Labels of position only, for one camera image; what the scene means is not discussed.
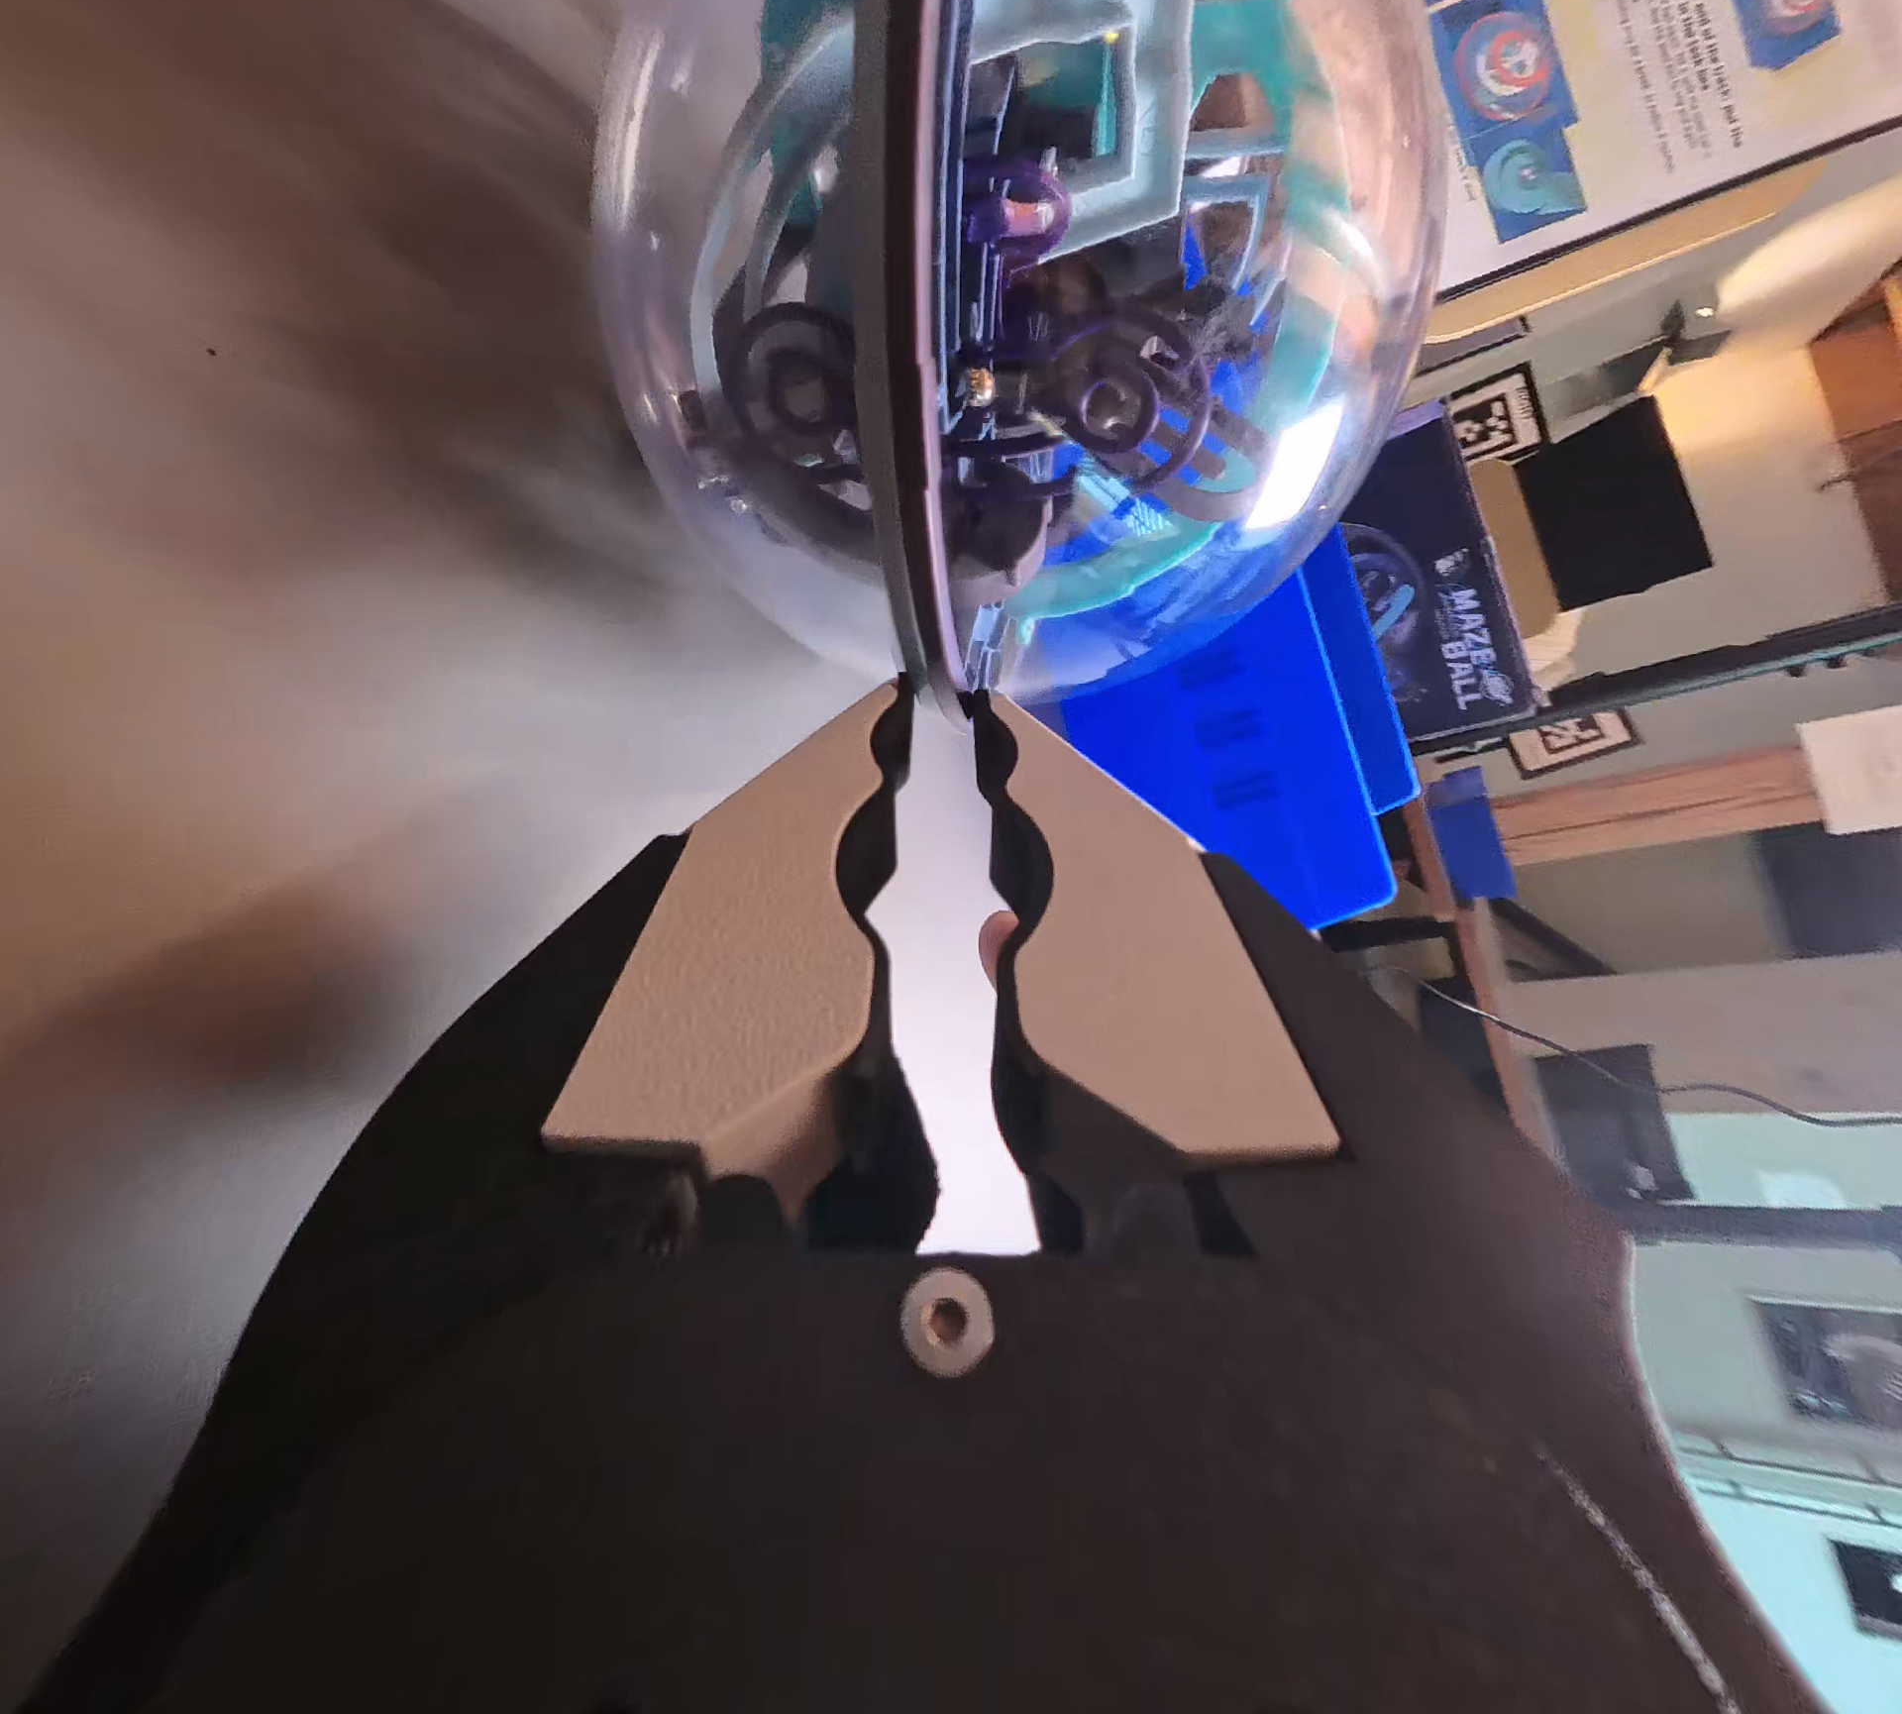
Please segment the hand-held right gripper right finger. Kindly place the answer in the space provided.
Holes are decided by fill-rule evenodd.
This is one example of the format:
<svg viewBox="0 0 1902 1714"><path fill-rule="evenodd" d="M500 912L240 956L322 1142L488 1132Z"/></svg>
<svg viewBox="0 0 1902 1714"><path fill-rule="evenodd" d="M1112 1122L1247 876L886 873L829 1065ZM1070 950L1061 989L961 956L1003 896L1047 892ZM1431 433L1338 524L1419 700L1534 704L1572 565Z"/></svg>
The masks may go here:
<svg viewBox="0 0 1902 1714"><path fill-rule="evenodd" d="M1340 1128L1205 851L1011 698L981 698L991 1098L1043 1235L1227 1235L1233 1174Z"/></svg>

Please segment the blue plastic bin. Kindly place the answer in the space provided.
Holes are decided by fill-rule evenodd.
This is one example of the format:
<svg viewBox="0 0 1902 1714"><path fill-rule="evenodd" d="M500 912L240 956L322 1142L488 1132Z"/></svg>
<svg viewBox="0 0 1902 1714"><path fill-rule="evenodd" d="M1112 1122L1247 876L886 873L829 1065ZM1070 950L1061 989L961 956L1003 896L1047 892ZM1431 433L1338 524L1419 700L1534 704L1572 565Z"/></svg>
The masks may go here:
<svg viewBox="0 0 1902 1714"><path fill-rule="evenodd" d="M1387 908L1419 775L1344 534L1219 639L1045 720L1304 928Z"/></svg>

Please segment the clear plastic maze ball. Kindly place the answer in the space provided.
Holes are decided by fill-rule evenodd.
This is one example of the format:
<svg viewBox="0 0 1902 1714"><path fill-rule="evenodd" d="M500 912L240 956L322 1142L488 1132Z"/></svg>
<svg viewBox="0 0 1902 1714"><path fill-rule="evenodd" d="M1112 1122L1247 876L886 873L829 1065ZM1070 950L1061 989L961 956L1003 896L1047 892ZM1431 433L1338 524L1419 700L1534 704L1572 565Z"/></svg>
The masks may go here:
<svg viewBox="0 0 1902 1714"><path fill-rule="evenodd" d="M1221 637L1413 377L1425 38L1421 0L631 0L597 280L670 512L956 722Z"/></svg>

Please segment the dark blue box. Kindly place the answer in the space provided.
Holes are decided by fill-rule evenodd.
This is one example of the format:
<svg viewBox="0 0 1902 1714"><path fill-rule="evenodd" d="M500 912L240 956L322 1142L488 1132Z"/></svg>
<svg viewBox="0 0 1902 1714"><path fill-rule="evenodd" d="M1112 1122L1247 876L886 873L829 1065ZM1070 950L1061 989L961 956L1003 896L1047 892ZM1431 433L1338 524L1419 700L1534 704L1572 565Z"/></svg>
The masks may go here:
<svg viewBox="0 0 1902 1714"><path fill-rule="evenodd" d="M1546 706L1439 401L1395 421L1346 508L1342 534L1413 752L1477 744Z"/></svg>

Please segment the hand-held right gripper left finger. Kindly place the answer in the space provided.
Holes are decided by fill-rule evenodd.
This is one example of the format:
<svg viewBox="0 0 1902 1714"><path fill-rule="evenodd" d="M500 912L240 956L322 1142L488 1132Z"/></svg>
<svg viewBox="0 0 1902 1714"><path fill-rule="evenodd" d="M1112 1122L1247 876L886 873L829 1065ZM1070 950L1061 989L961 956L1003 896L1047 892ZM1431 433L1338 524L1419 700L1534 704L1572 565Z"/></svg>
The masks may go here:
<svg viewBox="0 0 1902 1714"><path fill-rule="evenodd" d="M551 1152L755 1180L817 1241L910 1237L890 958L910 690L888 680L686 835L543 1122Z"/></svg>

